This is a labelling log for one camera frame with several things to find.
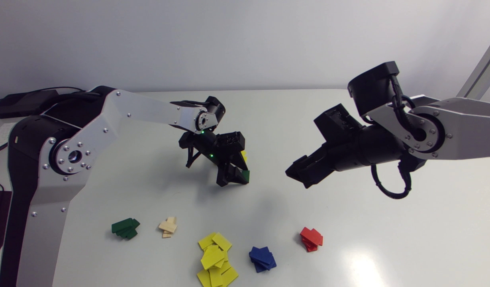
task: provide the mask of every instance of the stack of red blocks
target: stack of red blocks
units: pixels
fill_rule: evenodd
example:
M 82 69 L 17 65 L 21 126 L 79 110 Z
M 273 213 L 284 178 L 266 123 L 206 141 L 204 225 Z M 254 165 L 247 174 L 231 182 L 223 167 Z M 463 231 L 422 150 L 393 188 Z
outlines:
M 300 235 L 302 236 L 302 242 L 304 243 L 307 252 L 316 251 L 318 245 L 323 246 L 323 236 L 314 228 L 310 230 L 307 227 L 304 227 L 302 232 L 300 232 Z

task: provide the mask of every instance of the green block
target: green block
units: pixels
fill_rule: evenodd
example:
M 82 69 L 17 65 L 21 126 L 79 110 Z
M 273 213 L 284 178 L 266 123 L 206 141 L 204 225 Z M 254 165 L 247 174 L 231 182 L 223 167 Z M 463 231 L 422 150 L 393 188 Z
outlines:
M 128 227 L 132 227 L 132 226 L 133 226 L 132 218 L 127 218 L 125 220 L 121 220 L 119 222 L 112 224 L 112 233 L 116 233 L 120 230 L 123 230 L 123 229 L 128 228 Z
M 122 236 L 123 238 L 128 238 L 128 239 L 132 239 L 134 238 L 135 236 L 137 235 L 137 231 L 135 229 L 131 229 L 130 231 L 128 231 L 124 236 Z
M 243 174 L 243 177 L 247 180 L 247 182 L 249 182 L 249 179 L 250 179 L 250 171 L 241 171 L 241 174 Z
M 138 222 L 135 218 L 132 220 L 132 226 L 134 229 L 136 229 L 139 225 L 141 225 L 140 222 Z
M 127 227 L 125 229 L 121 229 L 120 231 L 116 232 L 116 235 L 123 237 L 124 234 L 128 233 L 128 231 L 131 231 L 132 229 L 134 229 L 134 228 L 133 227 Z

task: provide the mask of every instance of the stack of green blocks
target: stack of green blocks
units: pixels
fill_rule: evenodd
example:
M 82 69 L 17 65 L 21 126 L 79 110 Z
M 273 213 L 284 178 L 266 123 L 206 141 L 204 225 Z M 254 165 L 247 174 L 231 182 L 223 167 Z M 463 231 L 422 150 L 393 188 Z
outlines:
M 132 239 L 137 235 L 135 230 L 139 225 L 141 225 L 137 220 L 132 218 L 127 218 L 112 224 L 112 233 L 122 238 Z

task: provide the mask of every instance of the stack of blue blocks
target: stack of blue blocks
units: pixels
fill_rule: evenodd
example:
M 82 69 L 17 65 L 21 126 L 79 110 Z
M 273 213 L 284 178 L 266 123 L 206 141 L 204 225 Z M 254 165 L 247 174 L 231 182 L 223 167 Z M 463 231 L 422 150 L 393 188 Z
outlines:
M 273 254 L 268 250 L 268 247 L 257 248 L 252 247 L 252 251 L 249 252 L 250 261 L 254 263 L 256 272 L 263 272 L 276 267 Z

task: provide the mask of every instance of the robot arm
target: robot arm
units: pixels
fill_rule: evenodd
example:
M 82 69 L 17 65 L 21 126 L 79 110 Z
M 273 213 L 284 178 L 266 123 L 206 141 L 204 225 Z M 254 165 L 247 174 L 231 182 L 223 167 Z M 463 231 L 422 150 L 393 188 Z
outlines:
M 359 124 L 342 105 L 314 120 L 326 142 L 309 156 L 296 160 L 287 176 L 306 188 L 333 171 L 371 166 L 376 185 L 400 199 L 411 190 L 410 172 L 429 159 L 490 157 L 490 103 L 468 98 L 436 100 L 408 98 L 396 80 L 395 62 L 383 63 L 349 82 L 358 112 L 369 126 Z M 406 113 L 405 105 L 410 107 Z M 404 192 L 391 193 L 381 185 L 376 165 L 400 160 Z
M 52 286 L 70 200 L 85 186 L 97 156 L 118 138 L 123 118 L 187 131 L 180 146 L 189 152 L 194 147 L 201 149 L 218 165 L 219 185 L 248 183 L 247 165 L 240 153 L 245 138 L 240 132 L 213 133 L 225 113 L 214 97 L 203 103 L 165 103 L 100 86 L 89 92 L 61 95 L 44 107 L 51 108 L 21 120 L 10 133 L 8 170 L 13 194 L 1 287 Z

